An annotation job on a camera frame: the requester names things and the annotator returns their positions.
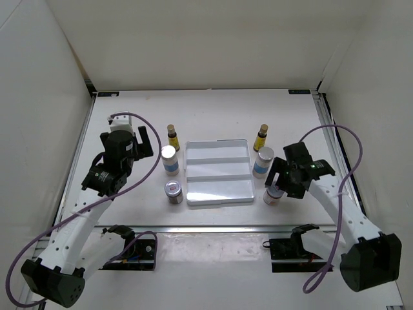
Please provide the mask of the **dark spice jar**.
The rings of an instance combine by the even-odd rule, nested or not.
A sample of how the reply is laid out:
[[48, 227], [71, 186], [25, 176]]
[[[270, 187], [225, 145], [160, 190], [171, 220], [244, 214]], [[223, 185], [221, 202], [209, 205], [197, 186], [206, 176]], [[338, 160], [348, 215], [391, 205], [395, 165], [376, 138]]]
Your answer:
[[183, 201], [183, 191], [178, 181], [171, 180], [165, 184], [165, 194], [171, 204], [180, 204]]

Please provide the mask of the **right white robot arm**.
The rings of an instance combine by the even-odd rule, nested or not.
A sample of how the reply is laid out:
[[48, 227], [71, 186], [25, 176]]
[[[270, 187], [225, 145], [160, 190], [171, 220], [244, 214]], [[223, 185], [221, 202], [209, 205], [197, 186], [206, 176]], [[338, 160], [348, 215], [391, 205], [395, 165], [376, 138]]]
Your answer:
[[338, 243], [315, 224], [293, 228], [289, 242], [278, 246], [282, 259], [324, 260], [332, 255], [349, 288], [355, 292], [370, 289], [399, 278], [402, 244], [395, 234], [385, 234], [339, 190], [341, 180], [326, 160], [313, 160], [303, 142], [284, 147], [285, 158], [274, 158], [265, 185], [284, 192], [289, 198], [314, 197], [334, 220]]

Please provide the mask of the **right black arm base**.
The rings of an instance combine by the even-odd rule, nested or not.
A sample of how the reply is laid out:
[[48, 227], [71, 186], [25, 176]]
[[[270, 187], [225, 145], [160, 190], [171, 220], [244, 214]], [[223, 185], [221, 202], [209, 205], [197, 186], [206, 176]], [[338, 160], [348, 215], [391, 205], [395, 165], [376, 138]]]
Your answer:
[[304, 250], [301, 236], [319, 226], [306, 224], [293, 228], [288, 238], [272, 238], [263, 242], [270, 250], [273, 273], [311, 273], [321, 269], [325, 262], [314, 253]]

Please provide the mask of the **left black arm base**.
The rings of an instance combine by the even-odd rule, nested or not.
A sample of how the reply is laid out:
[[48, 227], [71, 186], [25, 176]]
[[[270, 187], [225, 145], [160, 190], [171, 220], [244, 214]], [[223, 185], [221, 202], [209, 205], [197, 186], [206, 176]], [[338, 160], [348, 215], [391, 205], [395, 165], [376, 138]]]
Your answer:
[[117, 234], [124, 240], [124, 248], [130, 247], [113, 262], [107, 262], [101, 270], [106, 271], [154, 271], [157, 258], [157, 235], [152, 231], [136, 234], [125, 225], [104, 228], [103, 235]]

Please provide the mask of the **orange spice jar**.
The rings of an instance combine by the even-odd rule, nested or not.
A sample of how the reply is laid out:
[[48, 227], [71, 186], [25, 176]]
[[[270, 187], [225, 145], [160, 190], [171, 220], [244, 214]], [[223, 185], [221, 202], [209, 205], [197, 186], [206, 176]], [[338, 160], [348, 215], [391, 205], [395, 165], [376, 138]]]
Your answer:
[[279, 203], [279, 201], [283, 197], [284, 193], [285, 192], [276, 185], [273, 185], [271, 187], [267, 187], [267, 189], [266, 189], [266, 191], [263, 195], [263, 201], [267, 205], [275, 206]]

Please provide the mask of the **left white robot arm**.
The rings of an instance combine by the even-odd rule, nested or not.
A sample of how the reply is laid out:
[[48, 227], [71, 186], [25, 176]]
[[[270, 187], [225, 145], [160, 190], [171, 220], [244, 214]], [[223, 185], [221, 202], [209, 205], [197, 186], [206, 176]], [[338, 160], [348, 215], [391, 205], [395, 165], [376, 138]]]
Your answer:
[[144, 126], [134, 132], [130, 125], [113, 123], [100, 139], [104, 151], [94, 158], [71, 216], [56, 225], [57, 233], [37, 259], [21, 267], [33, 293], [65, 308], [77, 302], [98, 269], [130, 258], [136, 250], [135, 232], [125, 225], [104, 229], [97, 243], [85, 247], [98, 220], [126, 185], [134, 163], [154, 154]]

